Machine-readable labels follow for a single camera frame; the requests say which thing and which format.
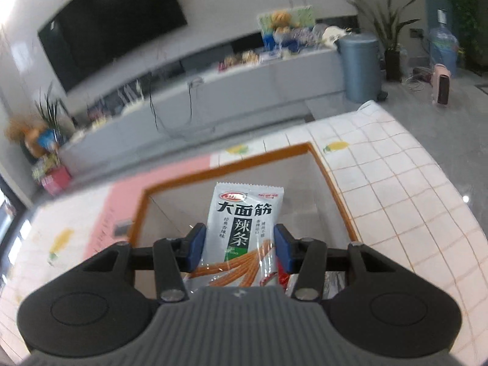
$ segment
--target spicy strip packet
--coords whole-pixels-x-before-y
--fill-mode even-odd
[[[210,203],[200,266],[187,281],[210,286],[255,286],[275,275],[273,227],[284,189],[217,183]]]

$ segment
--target pink heater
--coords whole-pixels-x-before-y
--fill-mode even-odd
[[[444,65],[437,64],[434,66],[431,82],[432,103],[446,106],[449,100],[451,72]]]

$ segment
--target black television screen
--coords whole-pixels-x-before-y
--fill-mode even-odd
[[[177,0],[72,0],[38,33],[64,90],[186,24]]]

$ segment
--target gray trash can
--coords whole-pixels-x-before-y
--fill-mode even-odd
[[[377,101],[381,92],[381,71],[376,36],[369,33],[348,34],[339,39],[338,44],[347,98],[356,103]]]

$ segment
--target trash can lid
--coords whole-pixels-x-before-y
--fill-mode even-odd
[[[351,33],[345,35],[339,40],[341,47],[371,47],[372,44],[378,43],[378,38],[373,33],[361,33],[355,34]]]

